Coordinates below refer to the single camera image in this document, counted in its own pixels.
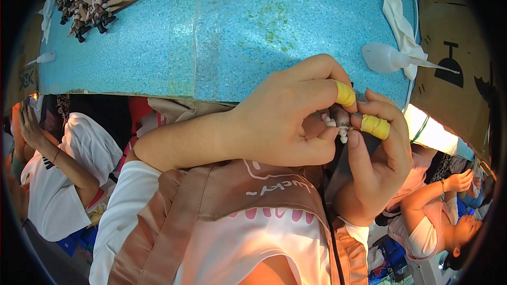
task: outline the cardboard box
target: cardboard box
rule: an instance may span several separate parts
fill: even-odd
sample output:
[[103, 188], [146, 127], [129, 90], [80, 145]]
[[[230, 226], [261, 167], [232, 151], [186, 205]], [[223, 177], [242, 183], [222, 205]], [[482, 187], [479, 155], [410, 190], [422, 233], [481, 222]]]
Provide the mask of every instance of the cardboard box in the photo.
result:
[[5, 110], [10, 110], [13, 105], [39, 90], [38, 63], [28, 66], [25, 66], [25, 64], [39, 57], [42, 20], [41, 15], [34, 14], [26, 25], [21, 41], [16, 45], [16, 57], [13, 60], [9, 79]]
[[419, 67], [410, 102], [489, 165], [487, 101], [495, 91], [494, 68], [474, 11], [466, 0], [420, 0], [419, 20], [428, 61], [460, 74]]

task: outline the apron strap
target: apron strap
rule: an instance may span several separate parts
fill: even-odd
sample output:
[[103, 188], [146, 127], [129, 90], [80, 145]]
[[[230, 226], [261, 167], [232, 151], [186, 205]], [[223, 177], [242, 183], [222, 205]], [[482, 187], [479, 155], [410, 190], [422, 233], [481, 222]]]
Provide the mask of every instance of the apron strap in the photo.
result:
[[164, 278], [168, 283], [176, 276], [197, 222], [211, 170], [208, 169], [206, 176], [189, 172], [184, 177], [137, 283], [160, 283], [157, 276], [162, 270], [166, 271]]

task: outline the blue speckled surface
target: blue speckled surface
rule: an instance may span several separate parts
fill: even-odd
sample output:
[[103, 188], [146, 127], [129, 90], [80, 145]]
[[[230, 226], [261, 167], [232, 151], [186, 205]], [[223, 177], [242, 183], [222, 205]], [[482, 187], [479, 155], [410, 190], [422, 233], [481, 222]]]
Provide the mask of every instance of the blue speckled surface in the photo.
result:
[[[413, 24], [412, 0], [402, 0]], [[67, 38], [70, 23], [52, 18], [54, 62], [40, 65], [42, 93], [76, 89], [239, 102], [266, 76], [319, 53], [333, 55], [362, 93], [384, 93], [401, 107], [402, 71], [374, 73], [360, 48], [397, 46], [383, 0], [139, 0], [117, 14], [108, 31], [85, 43]]]

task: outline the red bracelet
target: red bracelet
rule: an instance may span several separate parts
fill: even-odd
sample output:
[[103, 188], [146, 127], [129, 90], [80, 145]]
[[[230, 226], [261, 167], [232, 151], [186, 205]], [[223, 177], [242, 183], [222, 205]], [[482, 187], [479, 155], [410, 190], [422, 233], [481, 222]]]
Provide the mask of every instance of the red bracelet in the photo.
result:
[[60, 150], [60, 149], [58, 149], [58, 152], [56, 152], [55, 158], [53, 159], [53, 164], [55, 163], [55, 161], [56, 161], [56, 157], [58, 156], [58, 154], [60, 153], [60, 151], [61, 151], [61, 150]]

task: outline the yellow finger tape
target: yellow finger tape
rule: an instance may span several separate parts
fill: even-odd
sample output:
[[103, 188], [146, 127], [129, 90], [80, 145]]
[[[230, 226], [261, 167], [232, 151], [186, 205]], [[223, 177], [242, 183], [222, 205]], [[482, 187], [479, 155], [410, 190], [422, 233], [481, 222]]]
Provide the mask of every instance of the yellow finger tape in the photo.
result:
[[375, 116], [363, 115], [361, 122], [361, 131], [368, 132], [372, 136], [378, 137], [382, 141], [387, 139], [391, 125], [387, 120]]
[[337, 80], [334, 81], [336, 83], [336, 87], [338, 88], [338, 97], [336, 98], [336, 103], [344, 107], [349, 107], [352, 104], [354, 104], [355, 102], [354, 91], [344, 83], [339, 82]]

